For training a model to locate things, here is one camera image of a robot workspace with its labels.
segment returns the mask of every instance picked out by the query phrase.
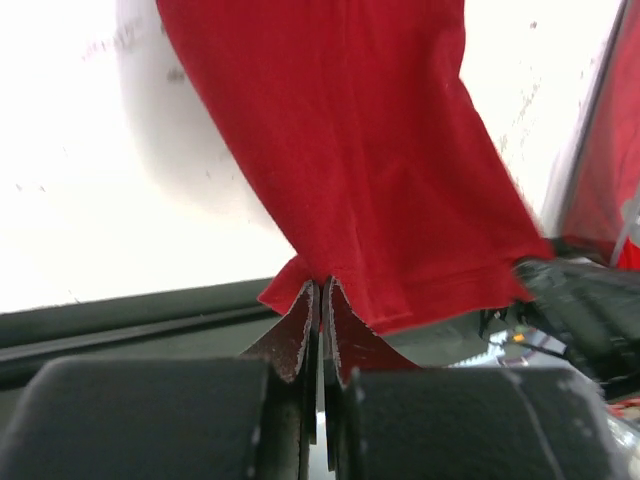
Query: red cloth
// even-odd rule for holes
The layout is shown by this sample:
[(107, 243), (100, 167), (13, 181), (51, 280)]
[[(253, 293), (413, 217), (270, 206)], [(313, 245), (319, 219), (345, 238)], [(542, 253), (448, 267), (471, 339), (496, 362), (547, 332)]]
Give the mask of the red cloth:
[(631, 243), (631, 240), (627, 240), (624, 247), (622, 247), (618, 268), (640, 270), (640, 248)]
[[(623, 206), (640, 183), (640, 2), (626, 5), (561, 226), (568, 243), (597, 250), (606, 262), (622, 232)], [(633, 249), (626, 244), (618, 266), (632, 268)]]
[(189, 78), (299, 256), (379, 332), (524, 295), (547, 257), (459, 79), (463, 0), (159, 0)]

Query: black padding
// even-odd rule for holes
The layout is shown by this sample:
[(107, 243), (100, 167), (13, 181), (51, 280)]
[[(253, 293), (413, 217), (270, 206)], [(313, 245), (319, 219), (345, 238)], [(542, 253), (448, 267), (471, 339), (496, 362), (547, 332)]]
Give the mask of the black padding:
[[(568, 345), (567, 357), (578, 369), (606, 390), (640, 375), (639, 272), (527, 260), (515, 273), (544, 318), (536, 326)], [(637, 390), (638, 380), (631, 383)]]
[(628, 478), (604, 405), (568, 370), (363, 372), (345, 408), (348, 478)]
[(5, 432), (0, 478), (248, 478), (268, 377), (251, 359), (55, 361)]
[(242, 319), (259, 311), (258, 294), (271, 279), (82, 302), (0, 314), (0, 348), (30, 345), (107, 330), (200, 317)]

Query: black foam block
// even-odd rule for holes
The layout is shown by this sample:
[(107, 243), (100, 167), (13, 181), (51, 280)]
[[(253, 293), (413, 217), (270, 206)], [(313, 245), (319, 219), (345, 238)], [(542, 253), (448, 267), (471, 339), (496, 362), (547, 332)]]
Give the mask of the black foam block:
[(626, 479), (604, 405), (568, 370), (363, 372), (340, 478)]
[(256, 476), (269, 372), (251, 359), (55, 361), (5, 432), (0, 478)]

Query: cable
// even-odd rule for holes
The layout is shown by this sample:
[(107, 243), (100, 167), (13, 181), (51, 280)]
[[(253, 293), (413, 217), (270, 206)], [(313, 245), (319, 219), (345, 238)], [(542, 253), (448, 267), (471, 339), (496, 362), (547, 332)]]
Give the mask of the cable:
[(508, 312), (509, 312), (508, 307), (497, 309), (497, 310), (481, 310), (480, 311), (480, 328), (478, 330), (478, 335), (480, 336), (480, 338), (485, 342), (487, 342), (489, 345), (494, 345), (496, 347), (502, 348), (505, 345), (516, 345), (519, 347), (527, 348), (534, 352), (543, 353), (551, 357), (559, 358), (560, 360), (567, 360), (564, 354), (554, 352), (553, 350), (549, 350), (548, 348), (532, 345), (527, 342), (516, 342), (514, 340), (511, 340), (510, 338), (507, 338), (503, 342), (497, 343), (487, 338), (485, 334), (486, 334), (487, 328), (489, 327), (489, 323), (491, 323), (491, 320), (496, 319), (496, 320), (502, 320), (504, 322), (505, 319), (507, 318)]

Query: white background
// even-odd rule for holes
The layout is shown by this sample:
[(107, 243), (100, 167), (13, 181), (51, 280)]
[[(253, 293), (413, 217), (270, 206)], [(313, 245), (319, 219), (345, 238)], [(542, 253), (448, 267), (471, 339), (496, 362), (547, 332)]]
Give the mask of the white background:
[[(467, 0), (463, 80), (548, 233), (617, 6)], [(153, 0), (1, 10), (0, 312), (266, 277), (293, 255)]]

